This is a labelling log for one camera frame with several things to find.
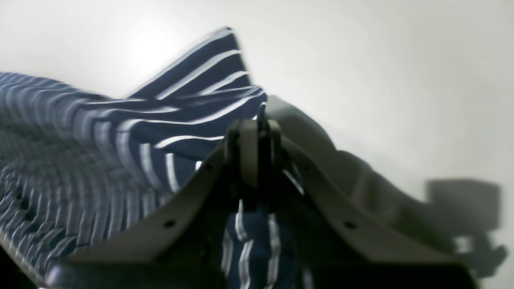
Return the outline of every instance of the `striped fabric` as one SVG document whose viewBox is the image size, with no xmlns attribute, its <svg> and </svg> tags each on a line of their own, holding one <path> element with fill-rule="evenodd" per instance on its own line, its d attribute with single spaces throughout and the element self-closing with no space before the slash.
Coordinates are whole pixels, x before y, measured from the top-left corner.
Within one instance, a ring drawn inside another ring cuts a hole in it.
<svg viewBox="0 0 514 289">
<path fill-rule="evenodd" d="M 0 243 L 44 286 L 57 260 L 169 201 L 228 125 L 258 118 L 266 98 L 230 28 L 121 100 L 0 73 Z M 281 234 L 272 215 L 231 217 L 220 244 L 230 288 L 278 287 L 288 266 L 279 262 Z"/>
</svg>

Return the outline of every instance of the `white stripe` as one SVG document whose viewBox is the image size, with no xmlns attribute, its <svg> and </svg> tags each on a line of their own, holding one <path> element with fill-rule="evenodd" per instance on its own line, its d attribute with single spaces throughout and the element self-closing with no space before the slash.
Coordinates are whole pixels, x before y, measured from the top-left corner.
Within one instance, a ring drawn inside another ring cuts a hole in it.
<svg viewBox="0 0 514 289">
<path fill-rule="evenodd" d="M 4 79 L 8 78 L 11 75 L 12 75 L 12 73 L 2 73 L 2 79 L 0 79 L 0 81 L 3 81 Z"/>
<path fill-rule="evenodd" d="M 197 171 L 201 167 L 201 161 L 197 161 L 195 164 L 195 171 Z"/>
<path fill-rule="evenodd" d="M 32 82 L 32 81 L 34 81 L 35 79 L 37 79 L 37 78 L 35 78 L 35 77 L 31 77 L 31 78 L 30 78 L 30 80 L 29 80 L 27 83 L 25 83 L 24 85 L 27 85 L 27 84 L 31 83 L 31 82 Z M 11 92 L 11 88 L 9 88 L 9 89 L 7 90 L 7 93 L 6 93 L 6 96 L 5 96 L 5 103 L 6 103 L 6 105 L 7 105 L 7 109 L 8 109 L 12 114 L 16 115 L 16 113 L 15 113 L 15 112 L 14 112 L 14 110 L 13 110 L 13 109 L 14 109 L 14 107 L 13 107 L 13 105 L 12 105 L 12 101 L 11 101 L 11 100 L 12 100 L 12 95 L 13 95 L 12 93 L 10 93 L 10 92 Z M 22 99 L 23 97 L 25 97 L 25 96 L 26 96 L 26 93 L 27 93 L 27 91 L 28 91 L 29 89 L 33 89 L 33 87 L 26 87 L 26 88 L 22 89 L 22 90 L 17 94 L 15 101 L 18 101 L 18 102 L 19 102 L 19 100 L 20 100 L 20 99 Z M 20 110 L 20 112 L 21 112 L 21 114 L 22 114 L 23 121 L 27 123 L 27 121 L 25 120 L 25 117 L 24 117 L 24 116 L 25 116 L 25 110 L 21 109 L 19 105 L 17 105 L 17 107 L 19 108 L 19 110 Z"/>
<path fill-rule="evenodd" d="M 223 257 L 222 257 L 222 271 L 225 274 L 225 277 L 228 277 L 230 273 L 230 267 L 232 265 L 232 255 L 234 253 L 234 241 L 228 234 L 228 230 L 225 229 L 225 233 L 223 235 Z"/>
<path fill-rule="evenodd" d="M 17 76 L 19 76 L 19 75 L 14 74 L 14 73 L 11 73 L 11 74 L 7 75 L 4 79 L 2 79 L 2 81 L 12 81 L 12 80 L 14 80 Z"/>
<path fill-rule="evenodd" d="M 250 251 L 252 250 L 253 240 L 245 243 L 241 257 L 239 259 L 239 279 L 240 289 L 250 288 Z"/>
<path fill-rule="evenodd" d="M 35 76 L 31 76 L 32 80 L 41 80 L 39 83 L 32 83 L 30 84 L 30 87 L 28 88 L 40 88 L 38 87 L 39 85 L 41 85 L 43 82 L 45 82 L 45 80 L 47 80 L 48 78 L 41 78 L 41 77 L 35 77 Z"/>
<path fill-rule="evenodd" d="M 65 83 L 62 83 L 62 82 L 56 82 L 56 83 L 54 83 L 54 84 L 52 84 L 52 85 L 50 85 L 50 86 L 45 87 L 45 89 L 44 89 L 43 91 L 47 91 L 49 88 L 52 88 L 52 87 L 54 87 L 54 86 L 58 86 L 58 85 L 64 85 L 64 87 L 60 88 L 61 90 L 62 90 L 63 88 L 73 88 L 73 87 L 71 87 L 71 86 L 69 86 L 69 85 L 67 85 L 67 84 L 65 84 Z"/>
<path fill-rule="evenodd" d="M 182 63 L 182 61 L 187 59 L 190 55 L 192 55 L 193 53 L 197 52 L 201 48 L 205 47 L 207 44 L 209 44 L 209 43 L 211 43 L 213 41 L 216 41 L 218 39 L 227 37 L 228 35 L 231 35 L 231 34 L 232 34 L 232 31 L 230 31 L 230 30 L 228 30 L 226 28 L 217 30 L 214 33 L 208 35 L 206 37 L 206 39 L 202 40 L 200 43 L 198 43 L 194 47 L 188 48 L 187 50 L 183 50 L 182 52 L 178 53 L 177 55 L 181 55 L 180 58 L 175 60 L 172 64 L 170 64 L 168 67 L 166 67 L 163 71 L 161 71 L 159 74 L 154 76 L 152 79 L 150 79 L 149 81 L 145 82 L 143 85 L 138 87 L 136 90 L 134 90 L 134 92 L 130 93 L 127 97 L 133 95 L 134 93 L 140 91 L 143 87 L 145 87 L 148 84 L 154 82 L 156 79 L 158 79 L 159 77 L 163 76 L 168 71 L 172 70 L 175 66 L 177 66 L 180 63 Z"/>
<path fill-rule="evenodd" d="M 147 217 L 155 211 L 155 190 L 148 190 L 140 199 L 143 200 L 143 216 Z"/>
<path fill-rule="evenodd" d="M 22 77 L 20 81 L 17 81 L 16 84 L 19 84 L 19 85 L 24 85 L 24 81 L 28 79 L 32 79 L 33 77 L 32 76 L 28 76 L 28 75 L 25 75 L 25 74 L 20 74 L 20 76 Z"/>
<path fill-rule="evenodd" d="M 62 251 L 66 249 L 66 246 L 70 244 L 72 241 L 75 241 L 77 237 L 65 237 L 59 243 L 53 248 L 53 250 L 50 252 L 49 258 L 51 257 L 60 257 L 62 254 Z"/>
<path fill-rule="evenodd" d="M 110 239 L 113 235 L 117 234 L 121 229 L 121 223 L 123 219 L 123 214 L 120 214 L 119 212 L 123 212 L 125 204 L 125 197 L 124 195 L 119 195 L 116 193 L 111 194 L 109 204 L 111 206 L 111 222 L 109 223 L 109 229 L 108 229 L 108 238 Z M 133 210 L 127 210 L 127 221 L 131 219 L 131 214 L 134 213 Z"/>
<path fill-rule="evenodd" d="M 124 190 L 125 191 L 125 207 L 127 209 L 127 219 L 126 219 L 126 223 L 127 223 L 127 228 L 129 228 L 130 226 L 134 225 L 137 223 L 137 221 L 139 220 L 139 205 L 140 205 L 140 202 L 141 202 L 141 199 L 140 199 L 140 196 L 139 194 L 137 193 L 137 189 L 134 188 L 134 186 L 130 186 L 128 188 L 128 191 L 127 189 L 124 188 L 123 185 L 120 186 L 120 189 L 121 190 Z"/>
<path fill-rule="evenodd" d="M 109 104 L 109 103 L 134 102 L 134 101 L 146 101 L 146 99 L 119 99 L 119 100 L 110 100 L 110 101 L 87 102 L 86 104 Z"/>
<path fill-rule="evenodd" d="M 79 110 L 75 120 L 73 121 L 73 135 L 77 140 L 81 140 L 87 136 L 87 130 L 84 129 L 84 124 L 87 123 L 88 112 L 89 111 Z"/>
<path fill-rule="evenodd" d="M 14 80 L 15 80 L 16 78 L 18 78 L 18 77 L 21 77 L 21 79 L 18 79 L 18 80 L 17 80 L 16 82 L 14 82 L 14 83 L 11 83 L 11 82 L 10 82 L 10 81 L 14 81 Z M 12 79 L 9 79 L 9 82 L 8 82 L 8 83 L 6 83 L 6 84 L 2 85 L 2 87 L 4 87 L 5 85 L 9 85 L 9 84 L 17 84 L 17 83 L 19 83 L 20 81 L 22 81 L 23 79 L 24 79 L 24 76 L 23 76 L 22 74 L 15 75 Z"/>
<path fill-rule="evenodd" d="M 111 128 L 110 122 L 97 122 L 95 123 L 95 142 L 98 148 L 104 151 L 109 143 L 109 129 Z"/>
<path fill-rule="evenodd" d="M 241 76 L 248 75 L 248 71 L 238 71 L 235 73 L 232 73 L 231 75 L 227 76 L 224 80 L 214 83 L 213 85 L 207 87 L 203 91 L 201 91 L 199 94 L 204 95 L 207 93 L 211 93 L 215 91 L 218 88 L 222 88 L 223 86 L 230 84 L 234 82 L 234 80 L 238 79 Z"/>
<path fill-rule="evenodd" d="M 287 178 L 291 181 L 291 183 L 296 187 L 296 189 L 300 192 L 300 194 L 304 195 L 305 192 L 303 190 L 302 185 L 296 181 L 296 179 L 289 173 L 288 170 L 284 169 L 282 172 L 287 176 Z"/>
<path fill-rule="evenodd" d="M 171 107 L 171 106 L 164 106 L 162 107 L 161 109 L 159 110 L 153 110 L 153 111 L 137 111 L 137 110 L 124 110 L 124 109 L 108 109 L 108 110 L 104 110 L 99 116 L 100 117 L 107 117 L 109 116 L 109 114 L 111 114 L 112 112 L 114 111 L 119 111 L 119 112 L 128 112 L 128 113 L 142 113 L 142 114 L 152 114 L 152 113 L 171 113 L 171 112 L 175 112 L 175 111 L 178 111 L 180 109 L 176 108 L 176 107 Z"/>
<path fill-rule="evenodd" d="M 220 54 L 212 57 L 206 63 L 202 64 L 197 69 L 193 70 L 186 77 L 182 78 L 180 82 L 178 82 L 177 84 L 171 86 L 166 91 L 164 91 L 160 95 L 158 95 L 156 98 L 157 99 L 164 99 L 164 98 L 166 98 L 168 95 L 170 95 L 170 94 L 174 93 L 175 91 L 179 90 L 181 87 L 183 87 L 184 85 L 188 84 L 189 82 L 191 82 L 192 80 L 194 80 L 195 78 L 200 76 L 202 73 L 204 73 L 207 70 L 209 70 L 211 67 L 213 67 L 214 65 L 219 63 L 221 60 L 223 60 L 223 59 L 225 59 L 227 57 L 230 57 L 232 55 L 240 54 L 240 53 L 241 53 L 240 50 L 233 49 L 233 50 L 229 50 L 229 51 L 220 53 Z"/>
<path fill-rule="evenodd" d="M 34 84 L 34 88 L 41 88 L 41 85 L 42 85 L 43 83 L 45 83 L 45 82 L 49 81 L 49 80 L 51 80 L 51 79 L 49 79 L 49 78 L 42 78 L 42 77 L 41 77 L 41 82 L 40 82 L 40 83 L 37 83 L 37 84 Z"/>
<path fill-rule="evenodd" d="M 141 163 L 143 165 L 143 172 L 154 187 L 159 188 L 161 182 L 155 174 L 154 167 L 152 165 L 151 146 L 149 143 L 141 144 L 139 146 L 139 154 L 141 155 Z"/>
<path fill-rule="evenodd" d="M 166 154 L 166 170 L 168 171 L 168 182 L 173 193 L 178 192 L 178 182 L 175 175 L 175 166 L 173 164 L 173 154 Z"/>
<path fill-rule="evenodd" d="M 243 86 L 243 87 L 238 87 L 238 88 L 222 89 L 220 91 L 206 93 L 206 94 L 204 94 L 204 96 L 213 95 L 213 94 L 220 94 L 220 93 L 227 93 L 227 92 L 233 92 L 233 91 L 243 91 L 245 89 L 250 89 L 250 88 L 260 88 L 260 87 L 257 86 L 257 85 L 250 85 L 250 86 Z"/>
<path fill-rule="evenodd" d="M 52 86 L 55 86 L 56 84 L 58 84 L 58 83 L 52 84 L 51 86 L 46 87 L 45 89 L 42 89 L 42 90 L 40 90 L 40 91 L 36 92 L 36 94 L 34 94 L 34 95 L 32 96 L 32 99 L 30 100 L 30 105 L 32 106 L 32 105 L 33 105 L 33 103 L 34 103 L 35 101 L 39 101 L 39 100 L 41 100 L 41 98 L 40 98 L 40 97 L 38 97 L 38 95 L 39 95 L 40 93 L 42 93 L 42 92 L 50 92 L 50 91 L 60 92 L 60 91 L 63 91 L 63 90 L 65 90 L 65 89 L 72 88 L 72 87 L 66 86 L 66 87 L 57 88 L 57 89 L 49 89 L 49 88 L 51 88 Z M 51 96 L 51 97 L 48 97 L 48 98 L 44 98 L 43 100 L 45 100 L 45 101 L 46 101 L 46 100 L 50 99 L 50 101 L 52 101 L 55 97 L 58 97 L 58 96 L 59 96 L 59 95 L 57 95 L 57 96 Z"/>
<path fill-rule="evenodd" d="M 85 99 L 79 99 L 79 100 L 76 100 L 76 101 L 72 102 L 71 104 L 69 104 L 66 107 L 66 109 L 64 110 L 63 115 L 62 115 L 62 125 L 66 126 L 66 124 L 71 122 L 72 112 L 74 111 L 74 109 L 78 108 L 78 106 L 81 103 L 84 103 L 84 101 L 86 101 L 86 100 Z"/>
<path fill-rule="evenodd" d="M 27 77 L 29 78 L 29 81 L 27 81 L 26 83 L 23 83 L 23 85 L 29 85 L 32 81 L 34 81 L 34 80 L 37 80 L 37 79 L 38 79 L 37 77 L 34 77 L 34 76 L 27 76 Z"/>
<path fill-rule="evenodd" d="M 130 152 L 130 133 L 118 133 L 116 135 L 116 148 L 118 150 L 118 156 L 120 161 L 125 165 L 127 170 L 132 173 L 132 176 L 141 179 L 142 174 L 136 165 L 136 162 L 132 158 Z"/>
<path fill-rule="evenodd" d="M 102 113 L 101 110 L 97 111 L 88 111 L 86 115 L 84 116 L 84 119 L 82 121 L 82 127 L 80 131 L 82 132 L 82 137 L 86 138 L 91 130 L 91 122 L 95 117 L 97 117 L 100 113 Z"/>
<path fill-rule="evenodd" d="M 239 209 L 235 214 L 235 233 L 239 241 L 244 242 L 248 238 L 245 227 L 243 226 L 243 200 L 239 200 Z"/>
<path fill-rule="evenodd" d="M 168 120 L 150 120 L 150 119 L 131 119 L 131 120 L 127 120 L 125 122 L 123 122 L 119 127 L 118 127 L 118 131 L 128 131 L 130 130 L 135 124 L 139 123 L 139 122 L 149 122 L 149 123 L 168 123 L 168 124 L 185 124 L 185 125 L 196 125 L 196 124 L 200 124 L 200 123 L 205 123 L 205 122 L 209 122 L 209 121 L 213 121 L 215 119 L 218 119 L 224 115 L 227 115 L 229 113 L 231 113 L 232 111 L 235 111 L 236 109 L 238 109 L 239 107 L 243 106 L 246 102 L 248 102 L 248 100 L 252 99 L 252 98 L 255 98 L 255 97 L 258 97 L 259 95 L 256 95 L 256 96 L 249 96 L 249 97 L 245 97 L 229 106 L 227 106 L 226 108 L 212 114 L 212 115 L 209 115 L 207 117 L 204 117 L 204 118 L 200 118 L 200 119 L 196 119 L 196 120 L 192 120 L 192 121 L 188 121 L 188 122 L 183 122 L 183 121 L 168 121 Z"/>
<path fill-rule="evenodd" d="M 279 260 L 281 252 L 279 226 L 275 214 L 270 214 L 269 224 L 269 242 L 271 246 L 271 257 L 268 262 L 268 280 L 265 289 L 272 289 L 273 285 L 279 278 Z"/>
<path fill-rule="evenodd" d="M 60 89 L 45 89 L 44 91 L 41 91 L 41 92 L 45 92 L 45 91 L 54 91 L 54 92 L 58 92 L 58 91 L 63 91 L 63 90 L 66 90 L 66 89 L 69 89 L 70 87 L 64 87 L 64 88 L 60 88 Z M 51 105 L 56 101 L 56 100 L 59 100 L 61 98 L 63 98 L 64 96 L 67 96 L 67 95 L 71 95 L 71 94 L 76 94 L 77 92 L 76 91 L 72 91 L 72 92 L 65 92 L 65 93 L 60 93 L 60 94 L 57 94 L 57 95 L 52 95 L 50 97 L 47 97 L 45 99 L 43 99 L 43 101 L 46 101 L 46 111 L 50 111 L 51 110 Z"/>
<path fill-rule="evenodd" d="M 26 116 L 27 112 L 29 112 L 32 109 L 31 105 L 34 100 L 34 96 L 35 95 L 37 96 L 40 93 L 38 91 L 38 89 L 40 89 L 40 88 L 37 87 L 36 85 L 40 85 L 40 84 L 34 84 L 32 87 L 25 88 L 23 91 L 20 92 L 20 95 L 16 99 L 17 106 L 18 106 L 19 110 L 22 111 L 22 117 L 27 124 L 29 124 L 30 120 L 31 120 L 30 116 Z M 36 90 L 35 94 L 27 95 L 28 91 L 30 91 L 30 90 Z"/>
<path fill-rule="evenodd" d="M 202 136 L 194 136 L 194 135 L 179 135 L 179 136 L 173 136 L 170 138 L 167 138 L 165 140 L 160 141 L 158 144 L 155 145 L 155 148 L 162 149 L 166 146 L 171 145 L 174 142 L 185 140 L 185 139 L 203 139 L 203 140 L 220 140 L 223 139 L 225 136 L 213 136 L 213 137 L 202 137 Z"/>
</svg>

